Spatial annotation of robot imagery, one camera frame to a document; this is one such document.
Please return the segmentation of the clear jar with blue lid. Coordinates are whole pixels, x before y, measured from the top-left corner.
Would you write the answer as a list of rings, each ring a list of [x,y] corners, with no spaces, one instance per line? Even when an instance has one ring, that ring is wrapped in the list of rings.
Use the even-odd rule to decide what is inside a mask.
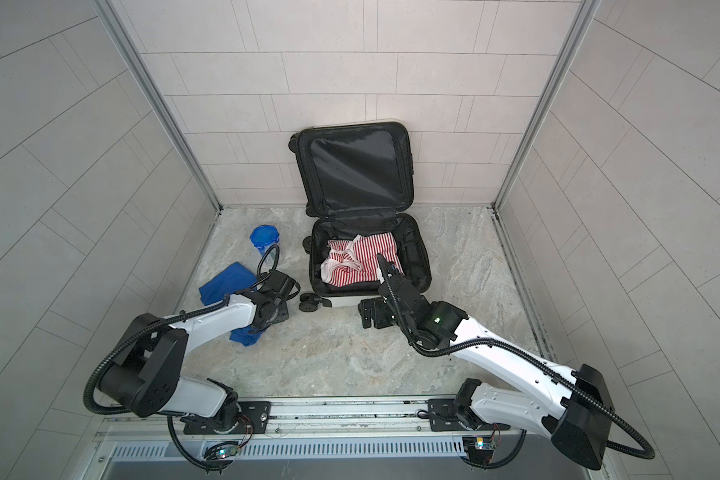
[[[279,243],[280,235],[273,225],[260,225],[256,227],[249,239],[259,254],[264,257],[269,248]]]

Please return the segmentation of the blue cloth garment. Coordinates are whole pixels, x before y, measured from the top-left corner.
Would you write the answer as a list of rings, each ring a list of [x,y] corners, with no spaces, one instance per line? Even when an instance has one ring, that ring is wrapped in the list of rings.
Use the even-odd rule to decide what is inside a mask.
[[[256,276],[250,270],[235,262],[199,288],[200,300],[204,306],[217,303],[226,294],[251,287],[255,281]],[[252,327],[245,327],[231,331],[229,339],[244,346],[252,346],[260,336],[261,333],[256,333]]]

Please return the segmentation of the red white striped garment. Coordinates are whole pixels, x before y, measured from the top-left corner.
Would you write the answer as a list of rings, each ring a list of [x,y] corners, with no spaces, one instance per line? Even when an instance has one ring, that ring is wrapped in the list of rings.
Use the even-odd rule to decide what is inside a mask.
[[[377,281],[378,254],[402,273],[397,244],[390,232],[370,236],[357,235],[352,240],[333,239],[329,240],[327,245],[328,255],[322,262],[319,273],[321,280],[328,285],[341,288]]]

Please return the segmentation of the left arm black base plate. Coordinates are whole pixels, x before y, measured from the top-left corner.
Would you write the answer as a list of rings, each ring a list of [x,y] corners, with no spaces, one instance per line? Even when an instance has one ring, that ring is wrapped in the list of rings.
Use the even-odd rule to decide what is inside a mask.
[[[263,434],[266,432],[272,403],[242,401],[234,407],[223,406],[212,418],[187,415],[180,418],[186,435]]]

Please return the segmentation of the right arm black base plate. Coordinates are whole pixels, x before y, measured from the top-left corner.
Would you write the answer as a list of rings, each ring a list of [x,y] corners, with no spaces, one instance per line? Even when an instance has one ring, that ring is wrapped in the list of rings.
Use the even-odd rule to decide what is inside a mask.
[[[508,431],[510,425],[503,423],[485,423],[482,420],[464,420],[457,416],[454,398],[434,398],[426,402],[426,407],[416,412],[416,417],[424,420],[432,432],[481,431],[492,433]]]

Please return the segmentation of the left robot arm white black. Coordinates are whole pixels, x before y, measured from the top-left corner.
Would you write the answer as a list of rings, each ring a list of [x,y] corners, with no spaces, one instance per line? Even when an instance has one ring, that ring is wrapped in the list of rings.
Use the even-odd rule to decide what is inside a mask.
[[[225,333],[260,333],[285,321],[287,302],[299,293],[298,282],[272,269],[251,287],[200,309],[137,316],[94,368],[83,389],[84,406],[99,415],[175,415],[207,431],[233,430],[242,416],[237,393],[219,381],[184,377],[185,355]]]

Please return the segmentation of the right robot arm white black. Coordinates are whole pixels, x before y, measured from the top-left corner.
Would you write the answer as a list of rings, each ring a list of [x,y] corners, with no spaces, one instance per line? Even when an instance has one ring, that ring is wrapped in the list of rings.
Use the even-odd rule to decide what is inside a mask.
[[[514,387],[513,392],[475,379],[462,385],[457,417],[468,429],[508,424],[548,438],[569,460],[590,470],[603,466],[613,401],[603,375],[545,360],[506,341],[464,310],[428,301],[383,255],[374,262],[379,294],[392,321],[422,356],[453,355]]]

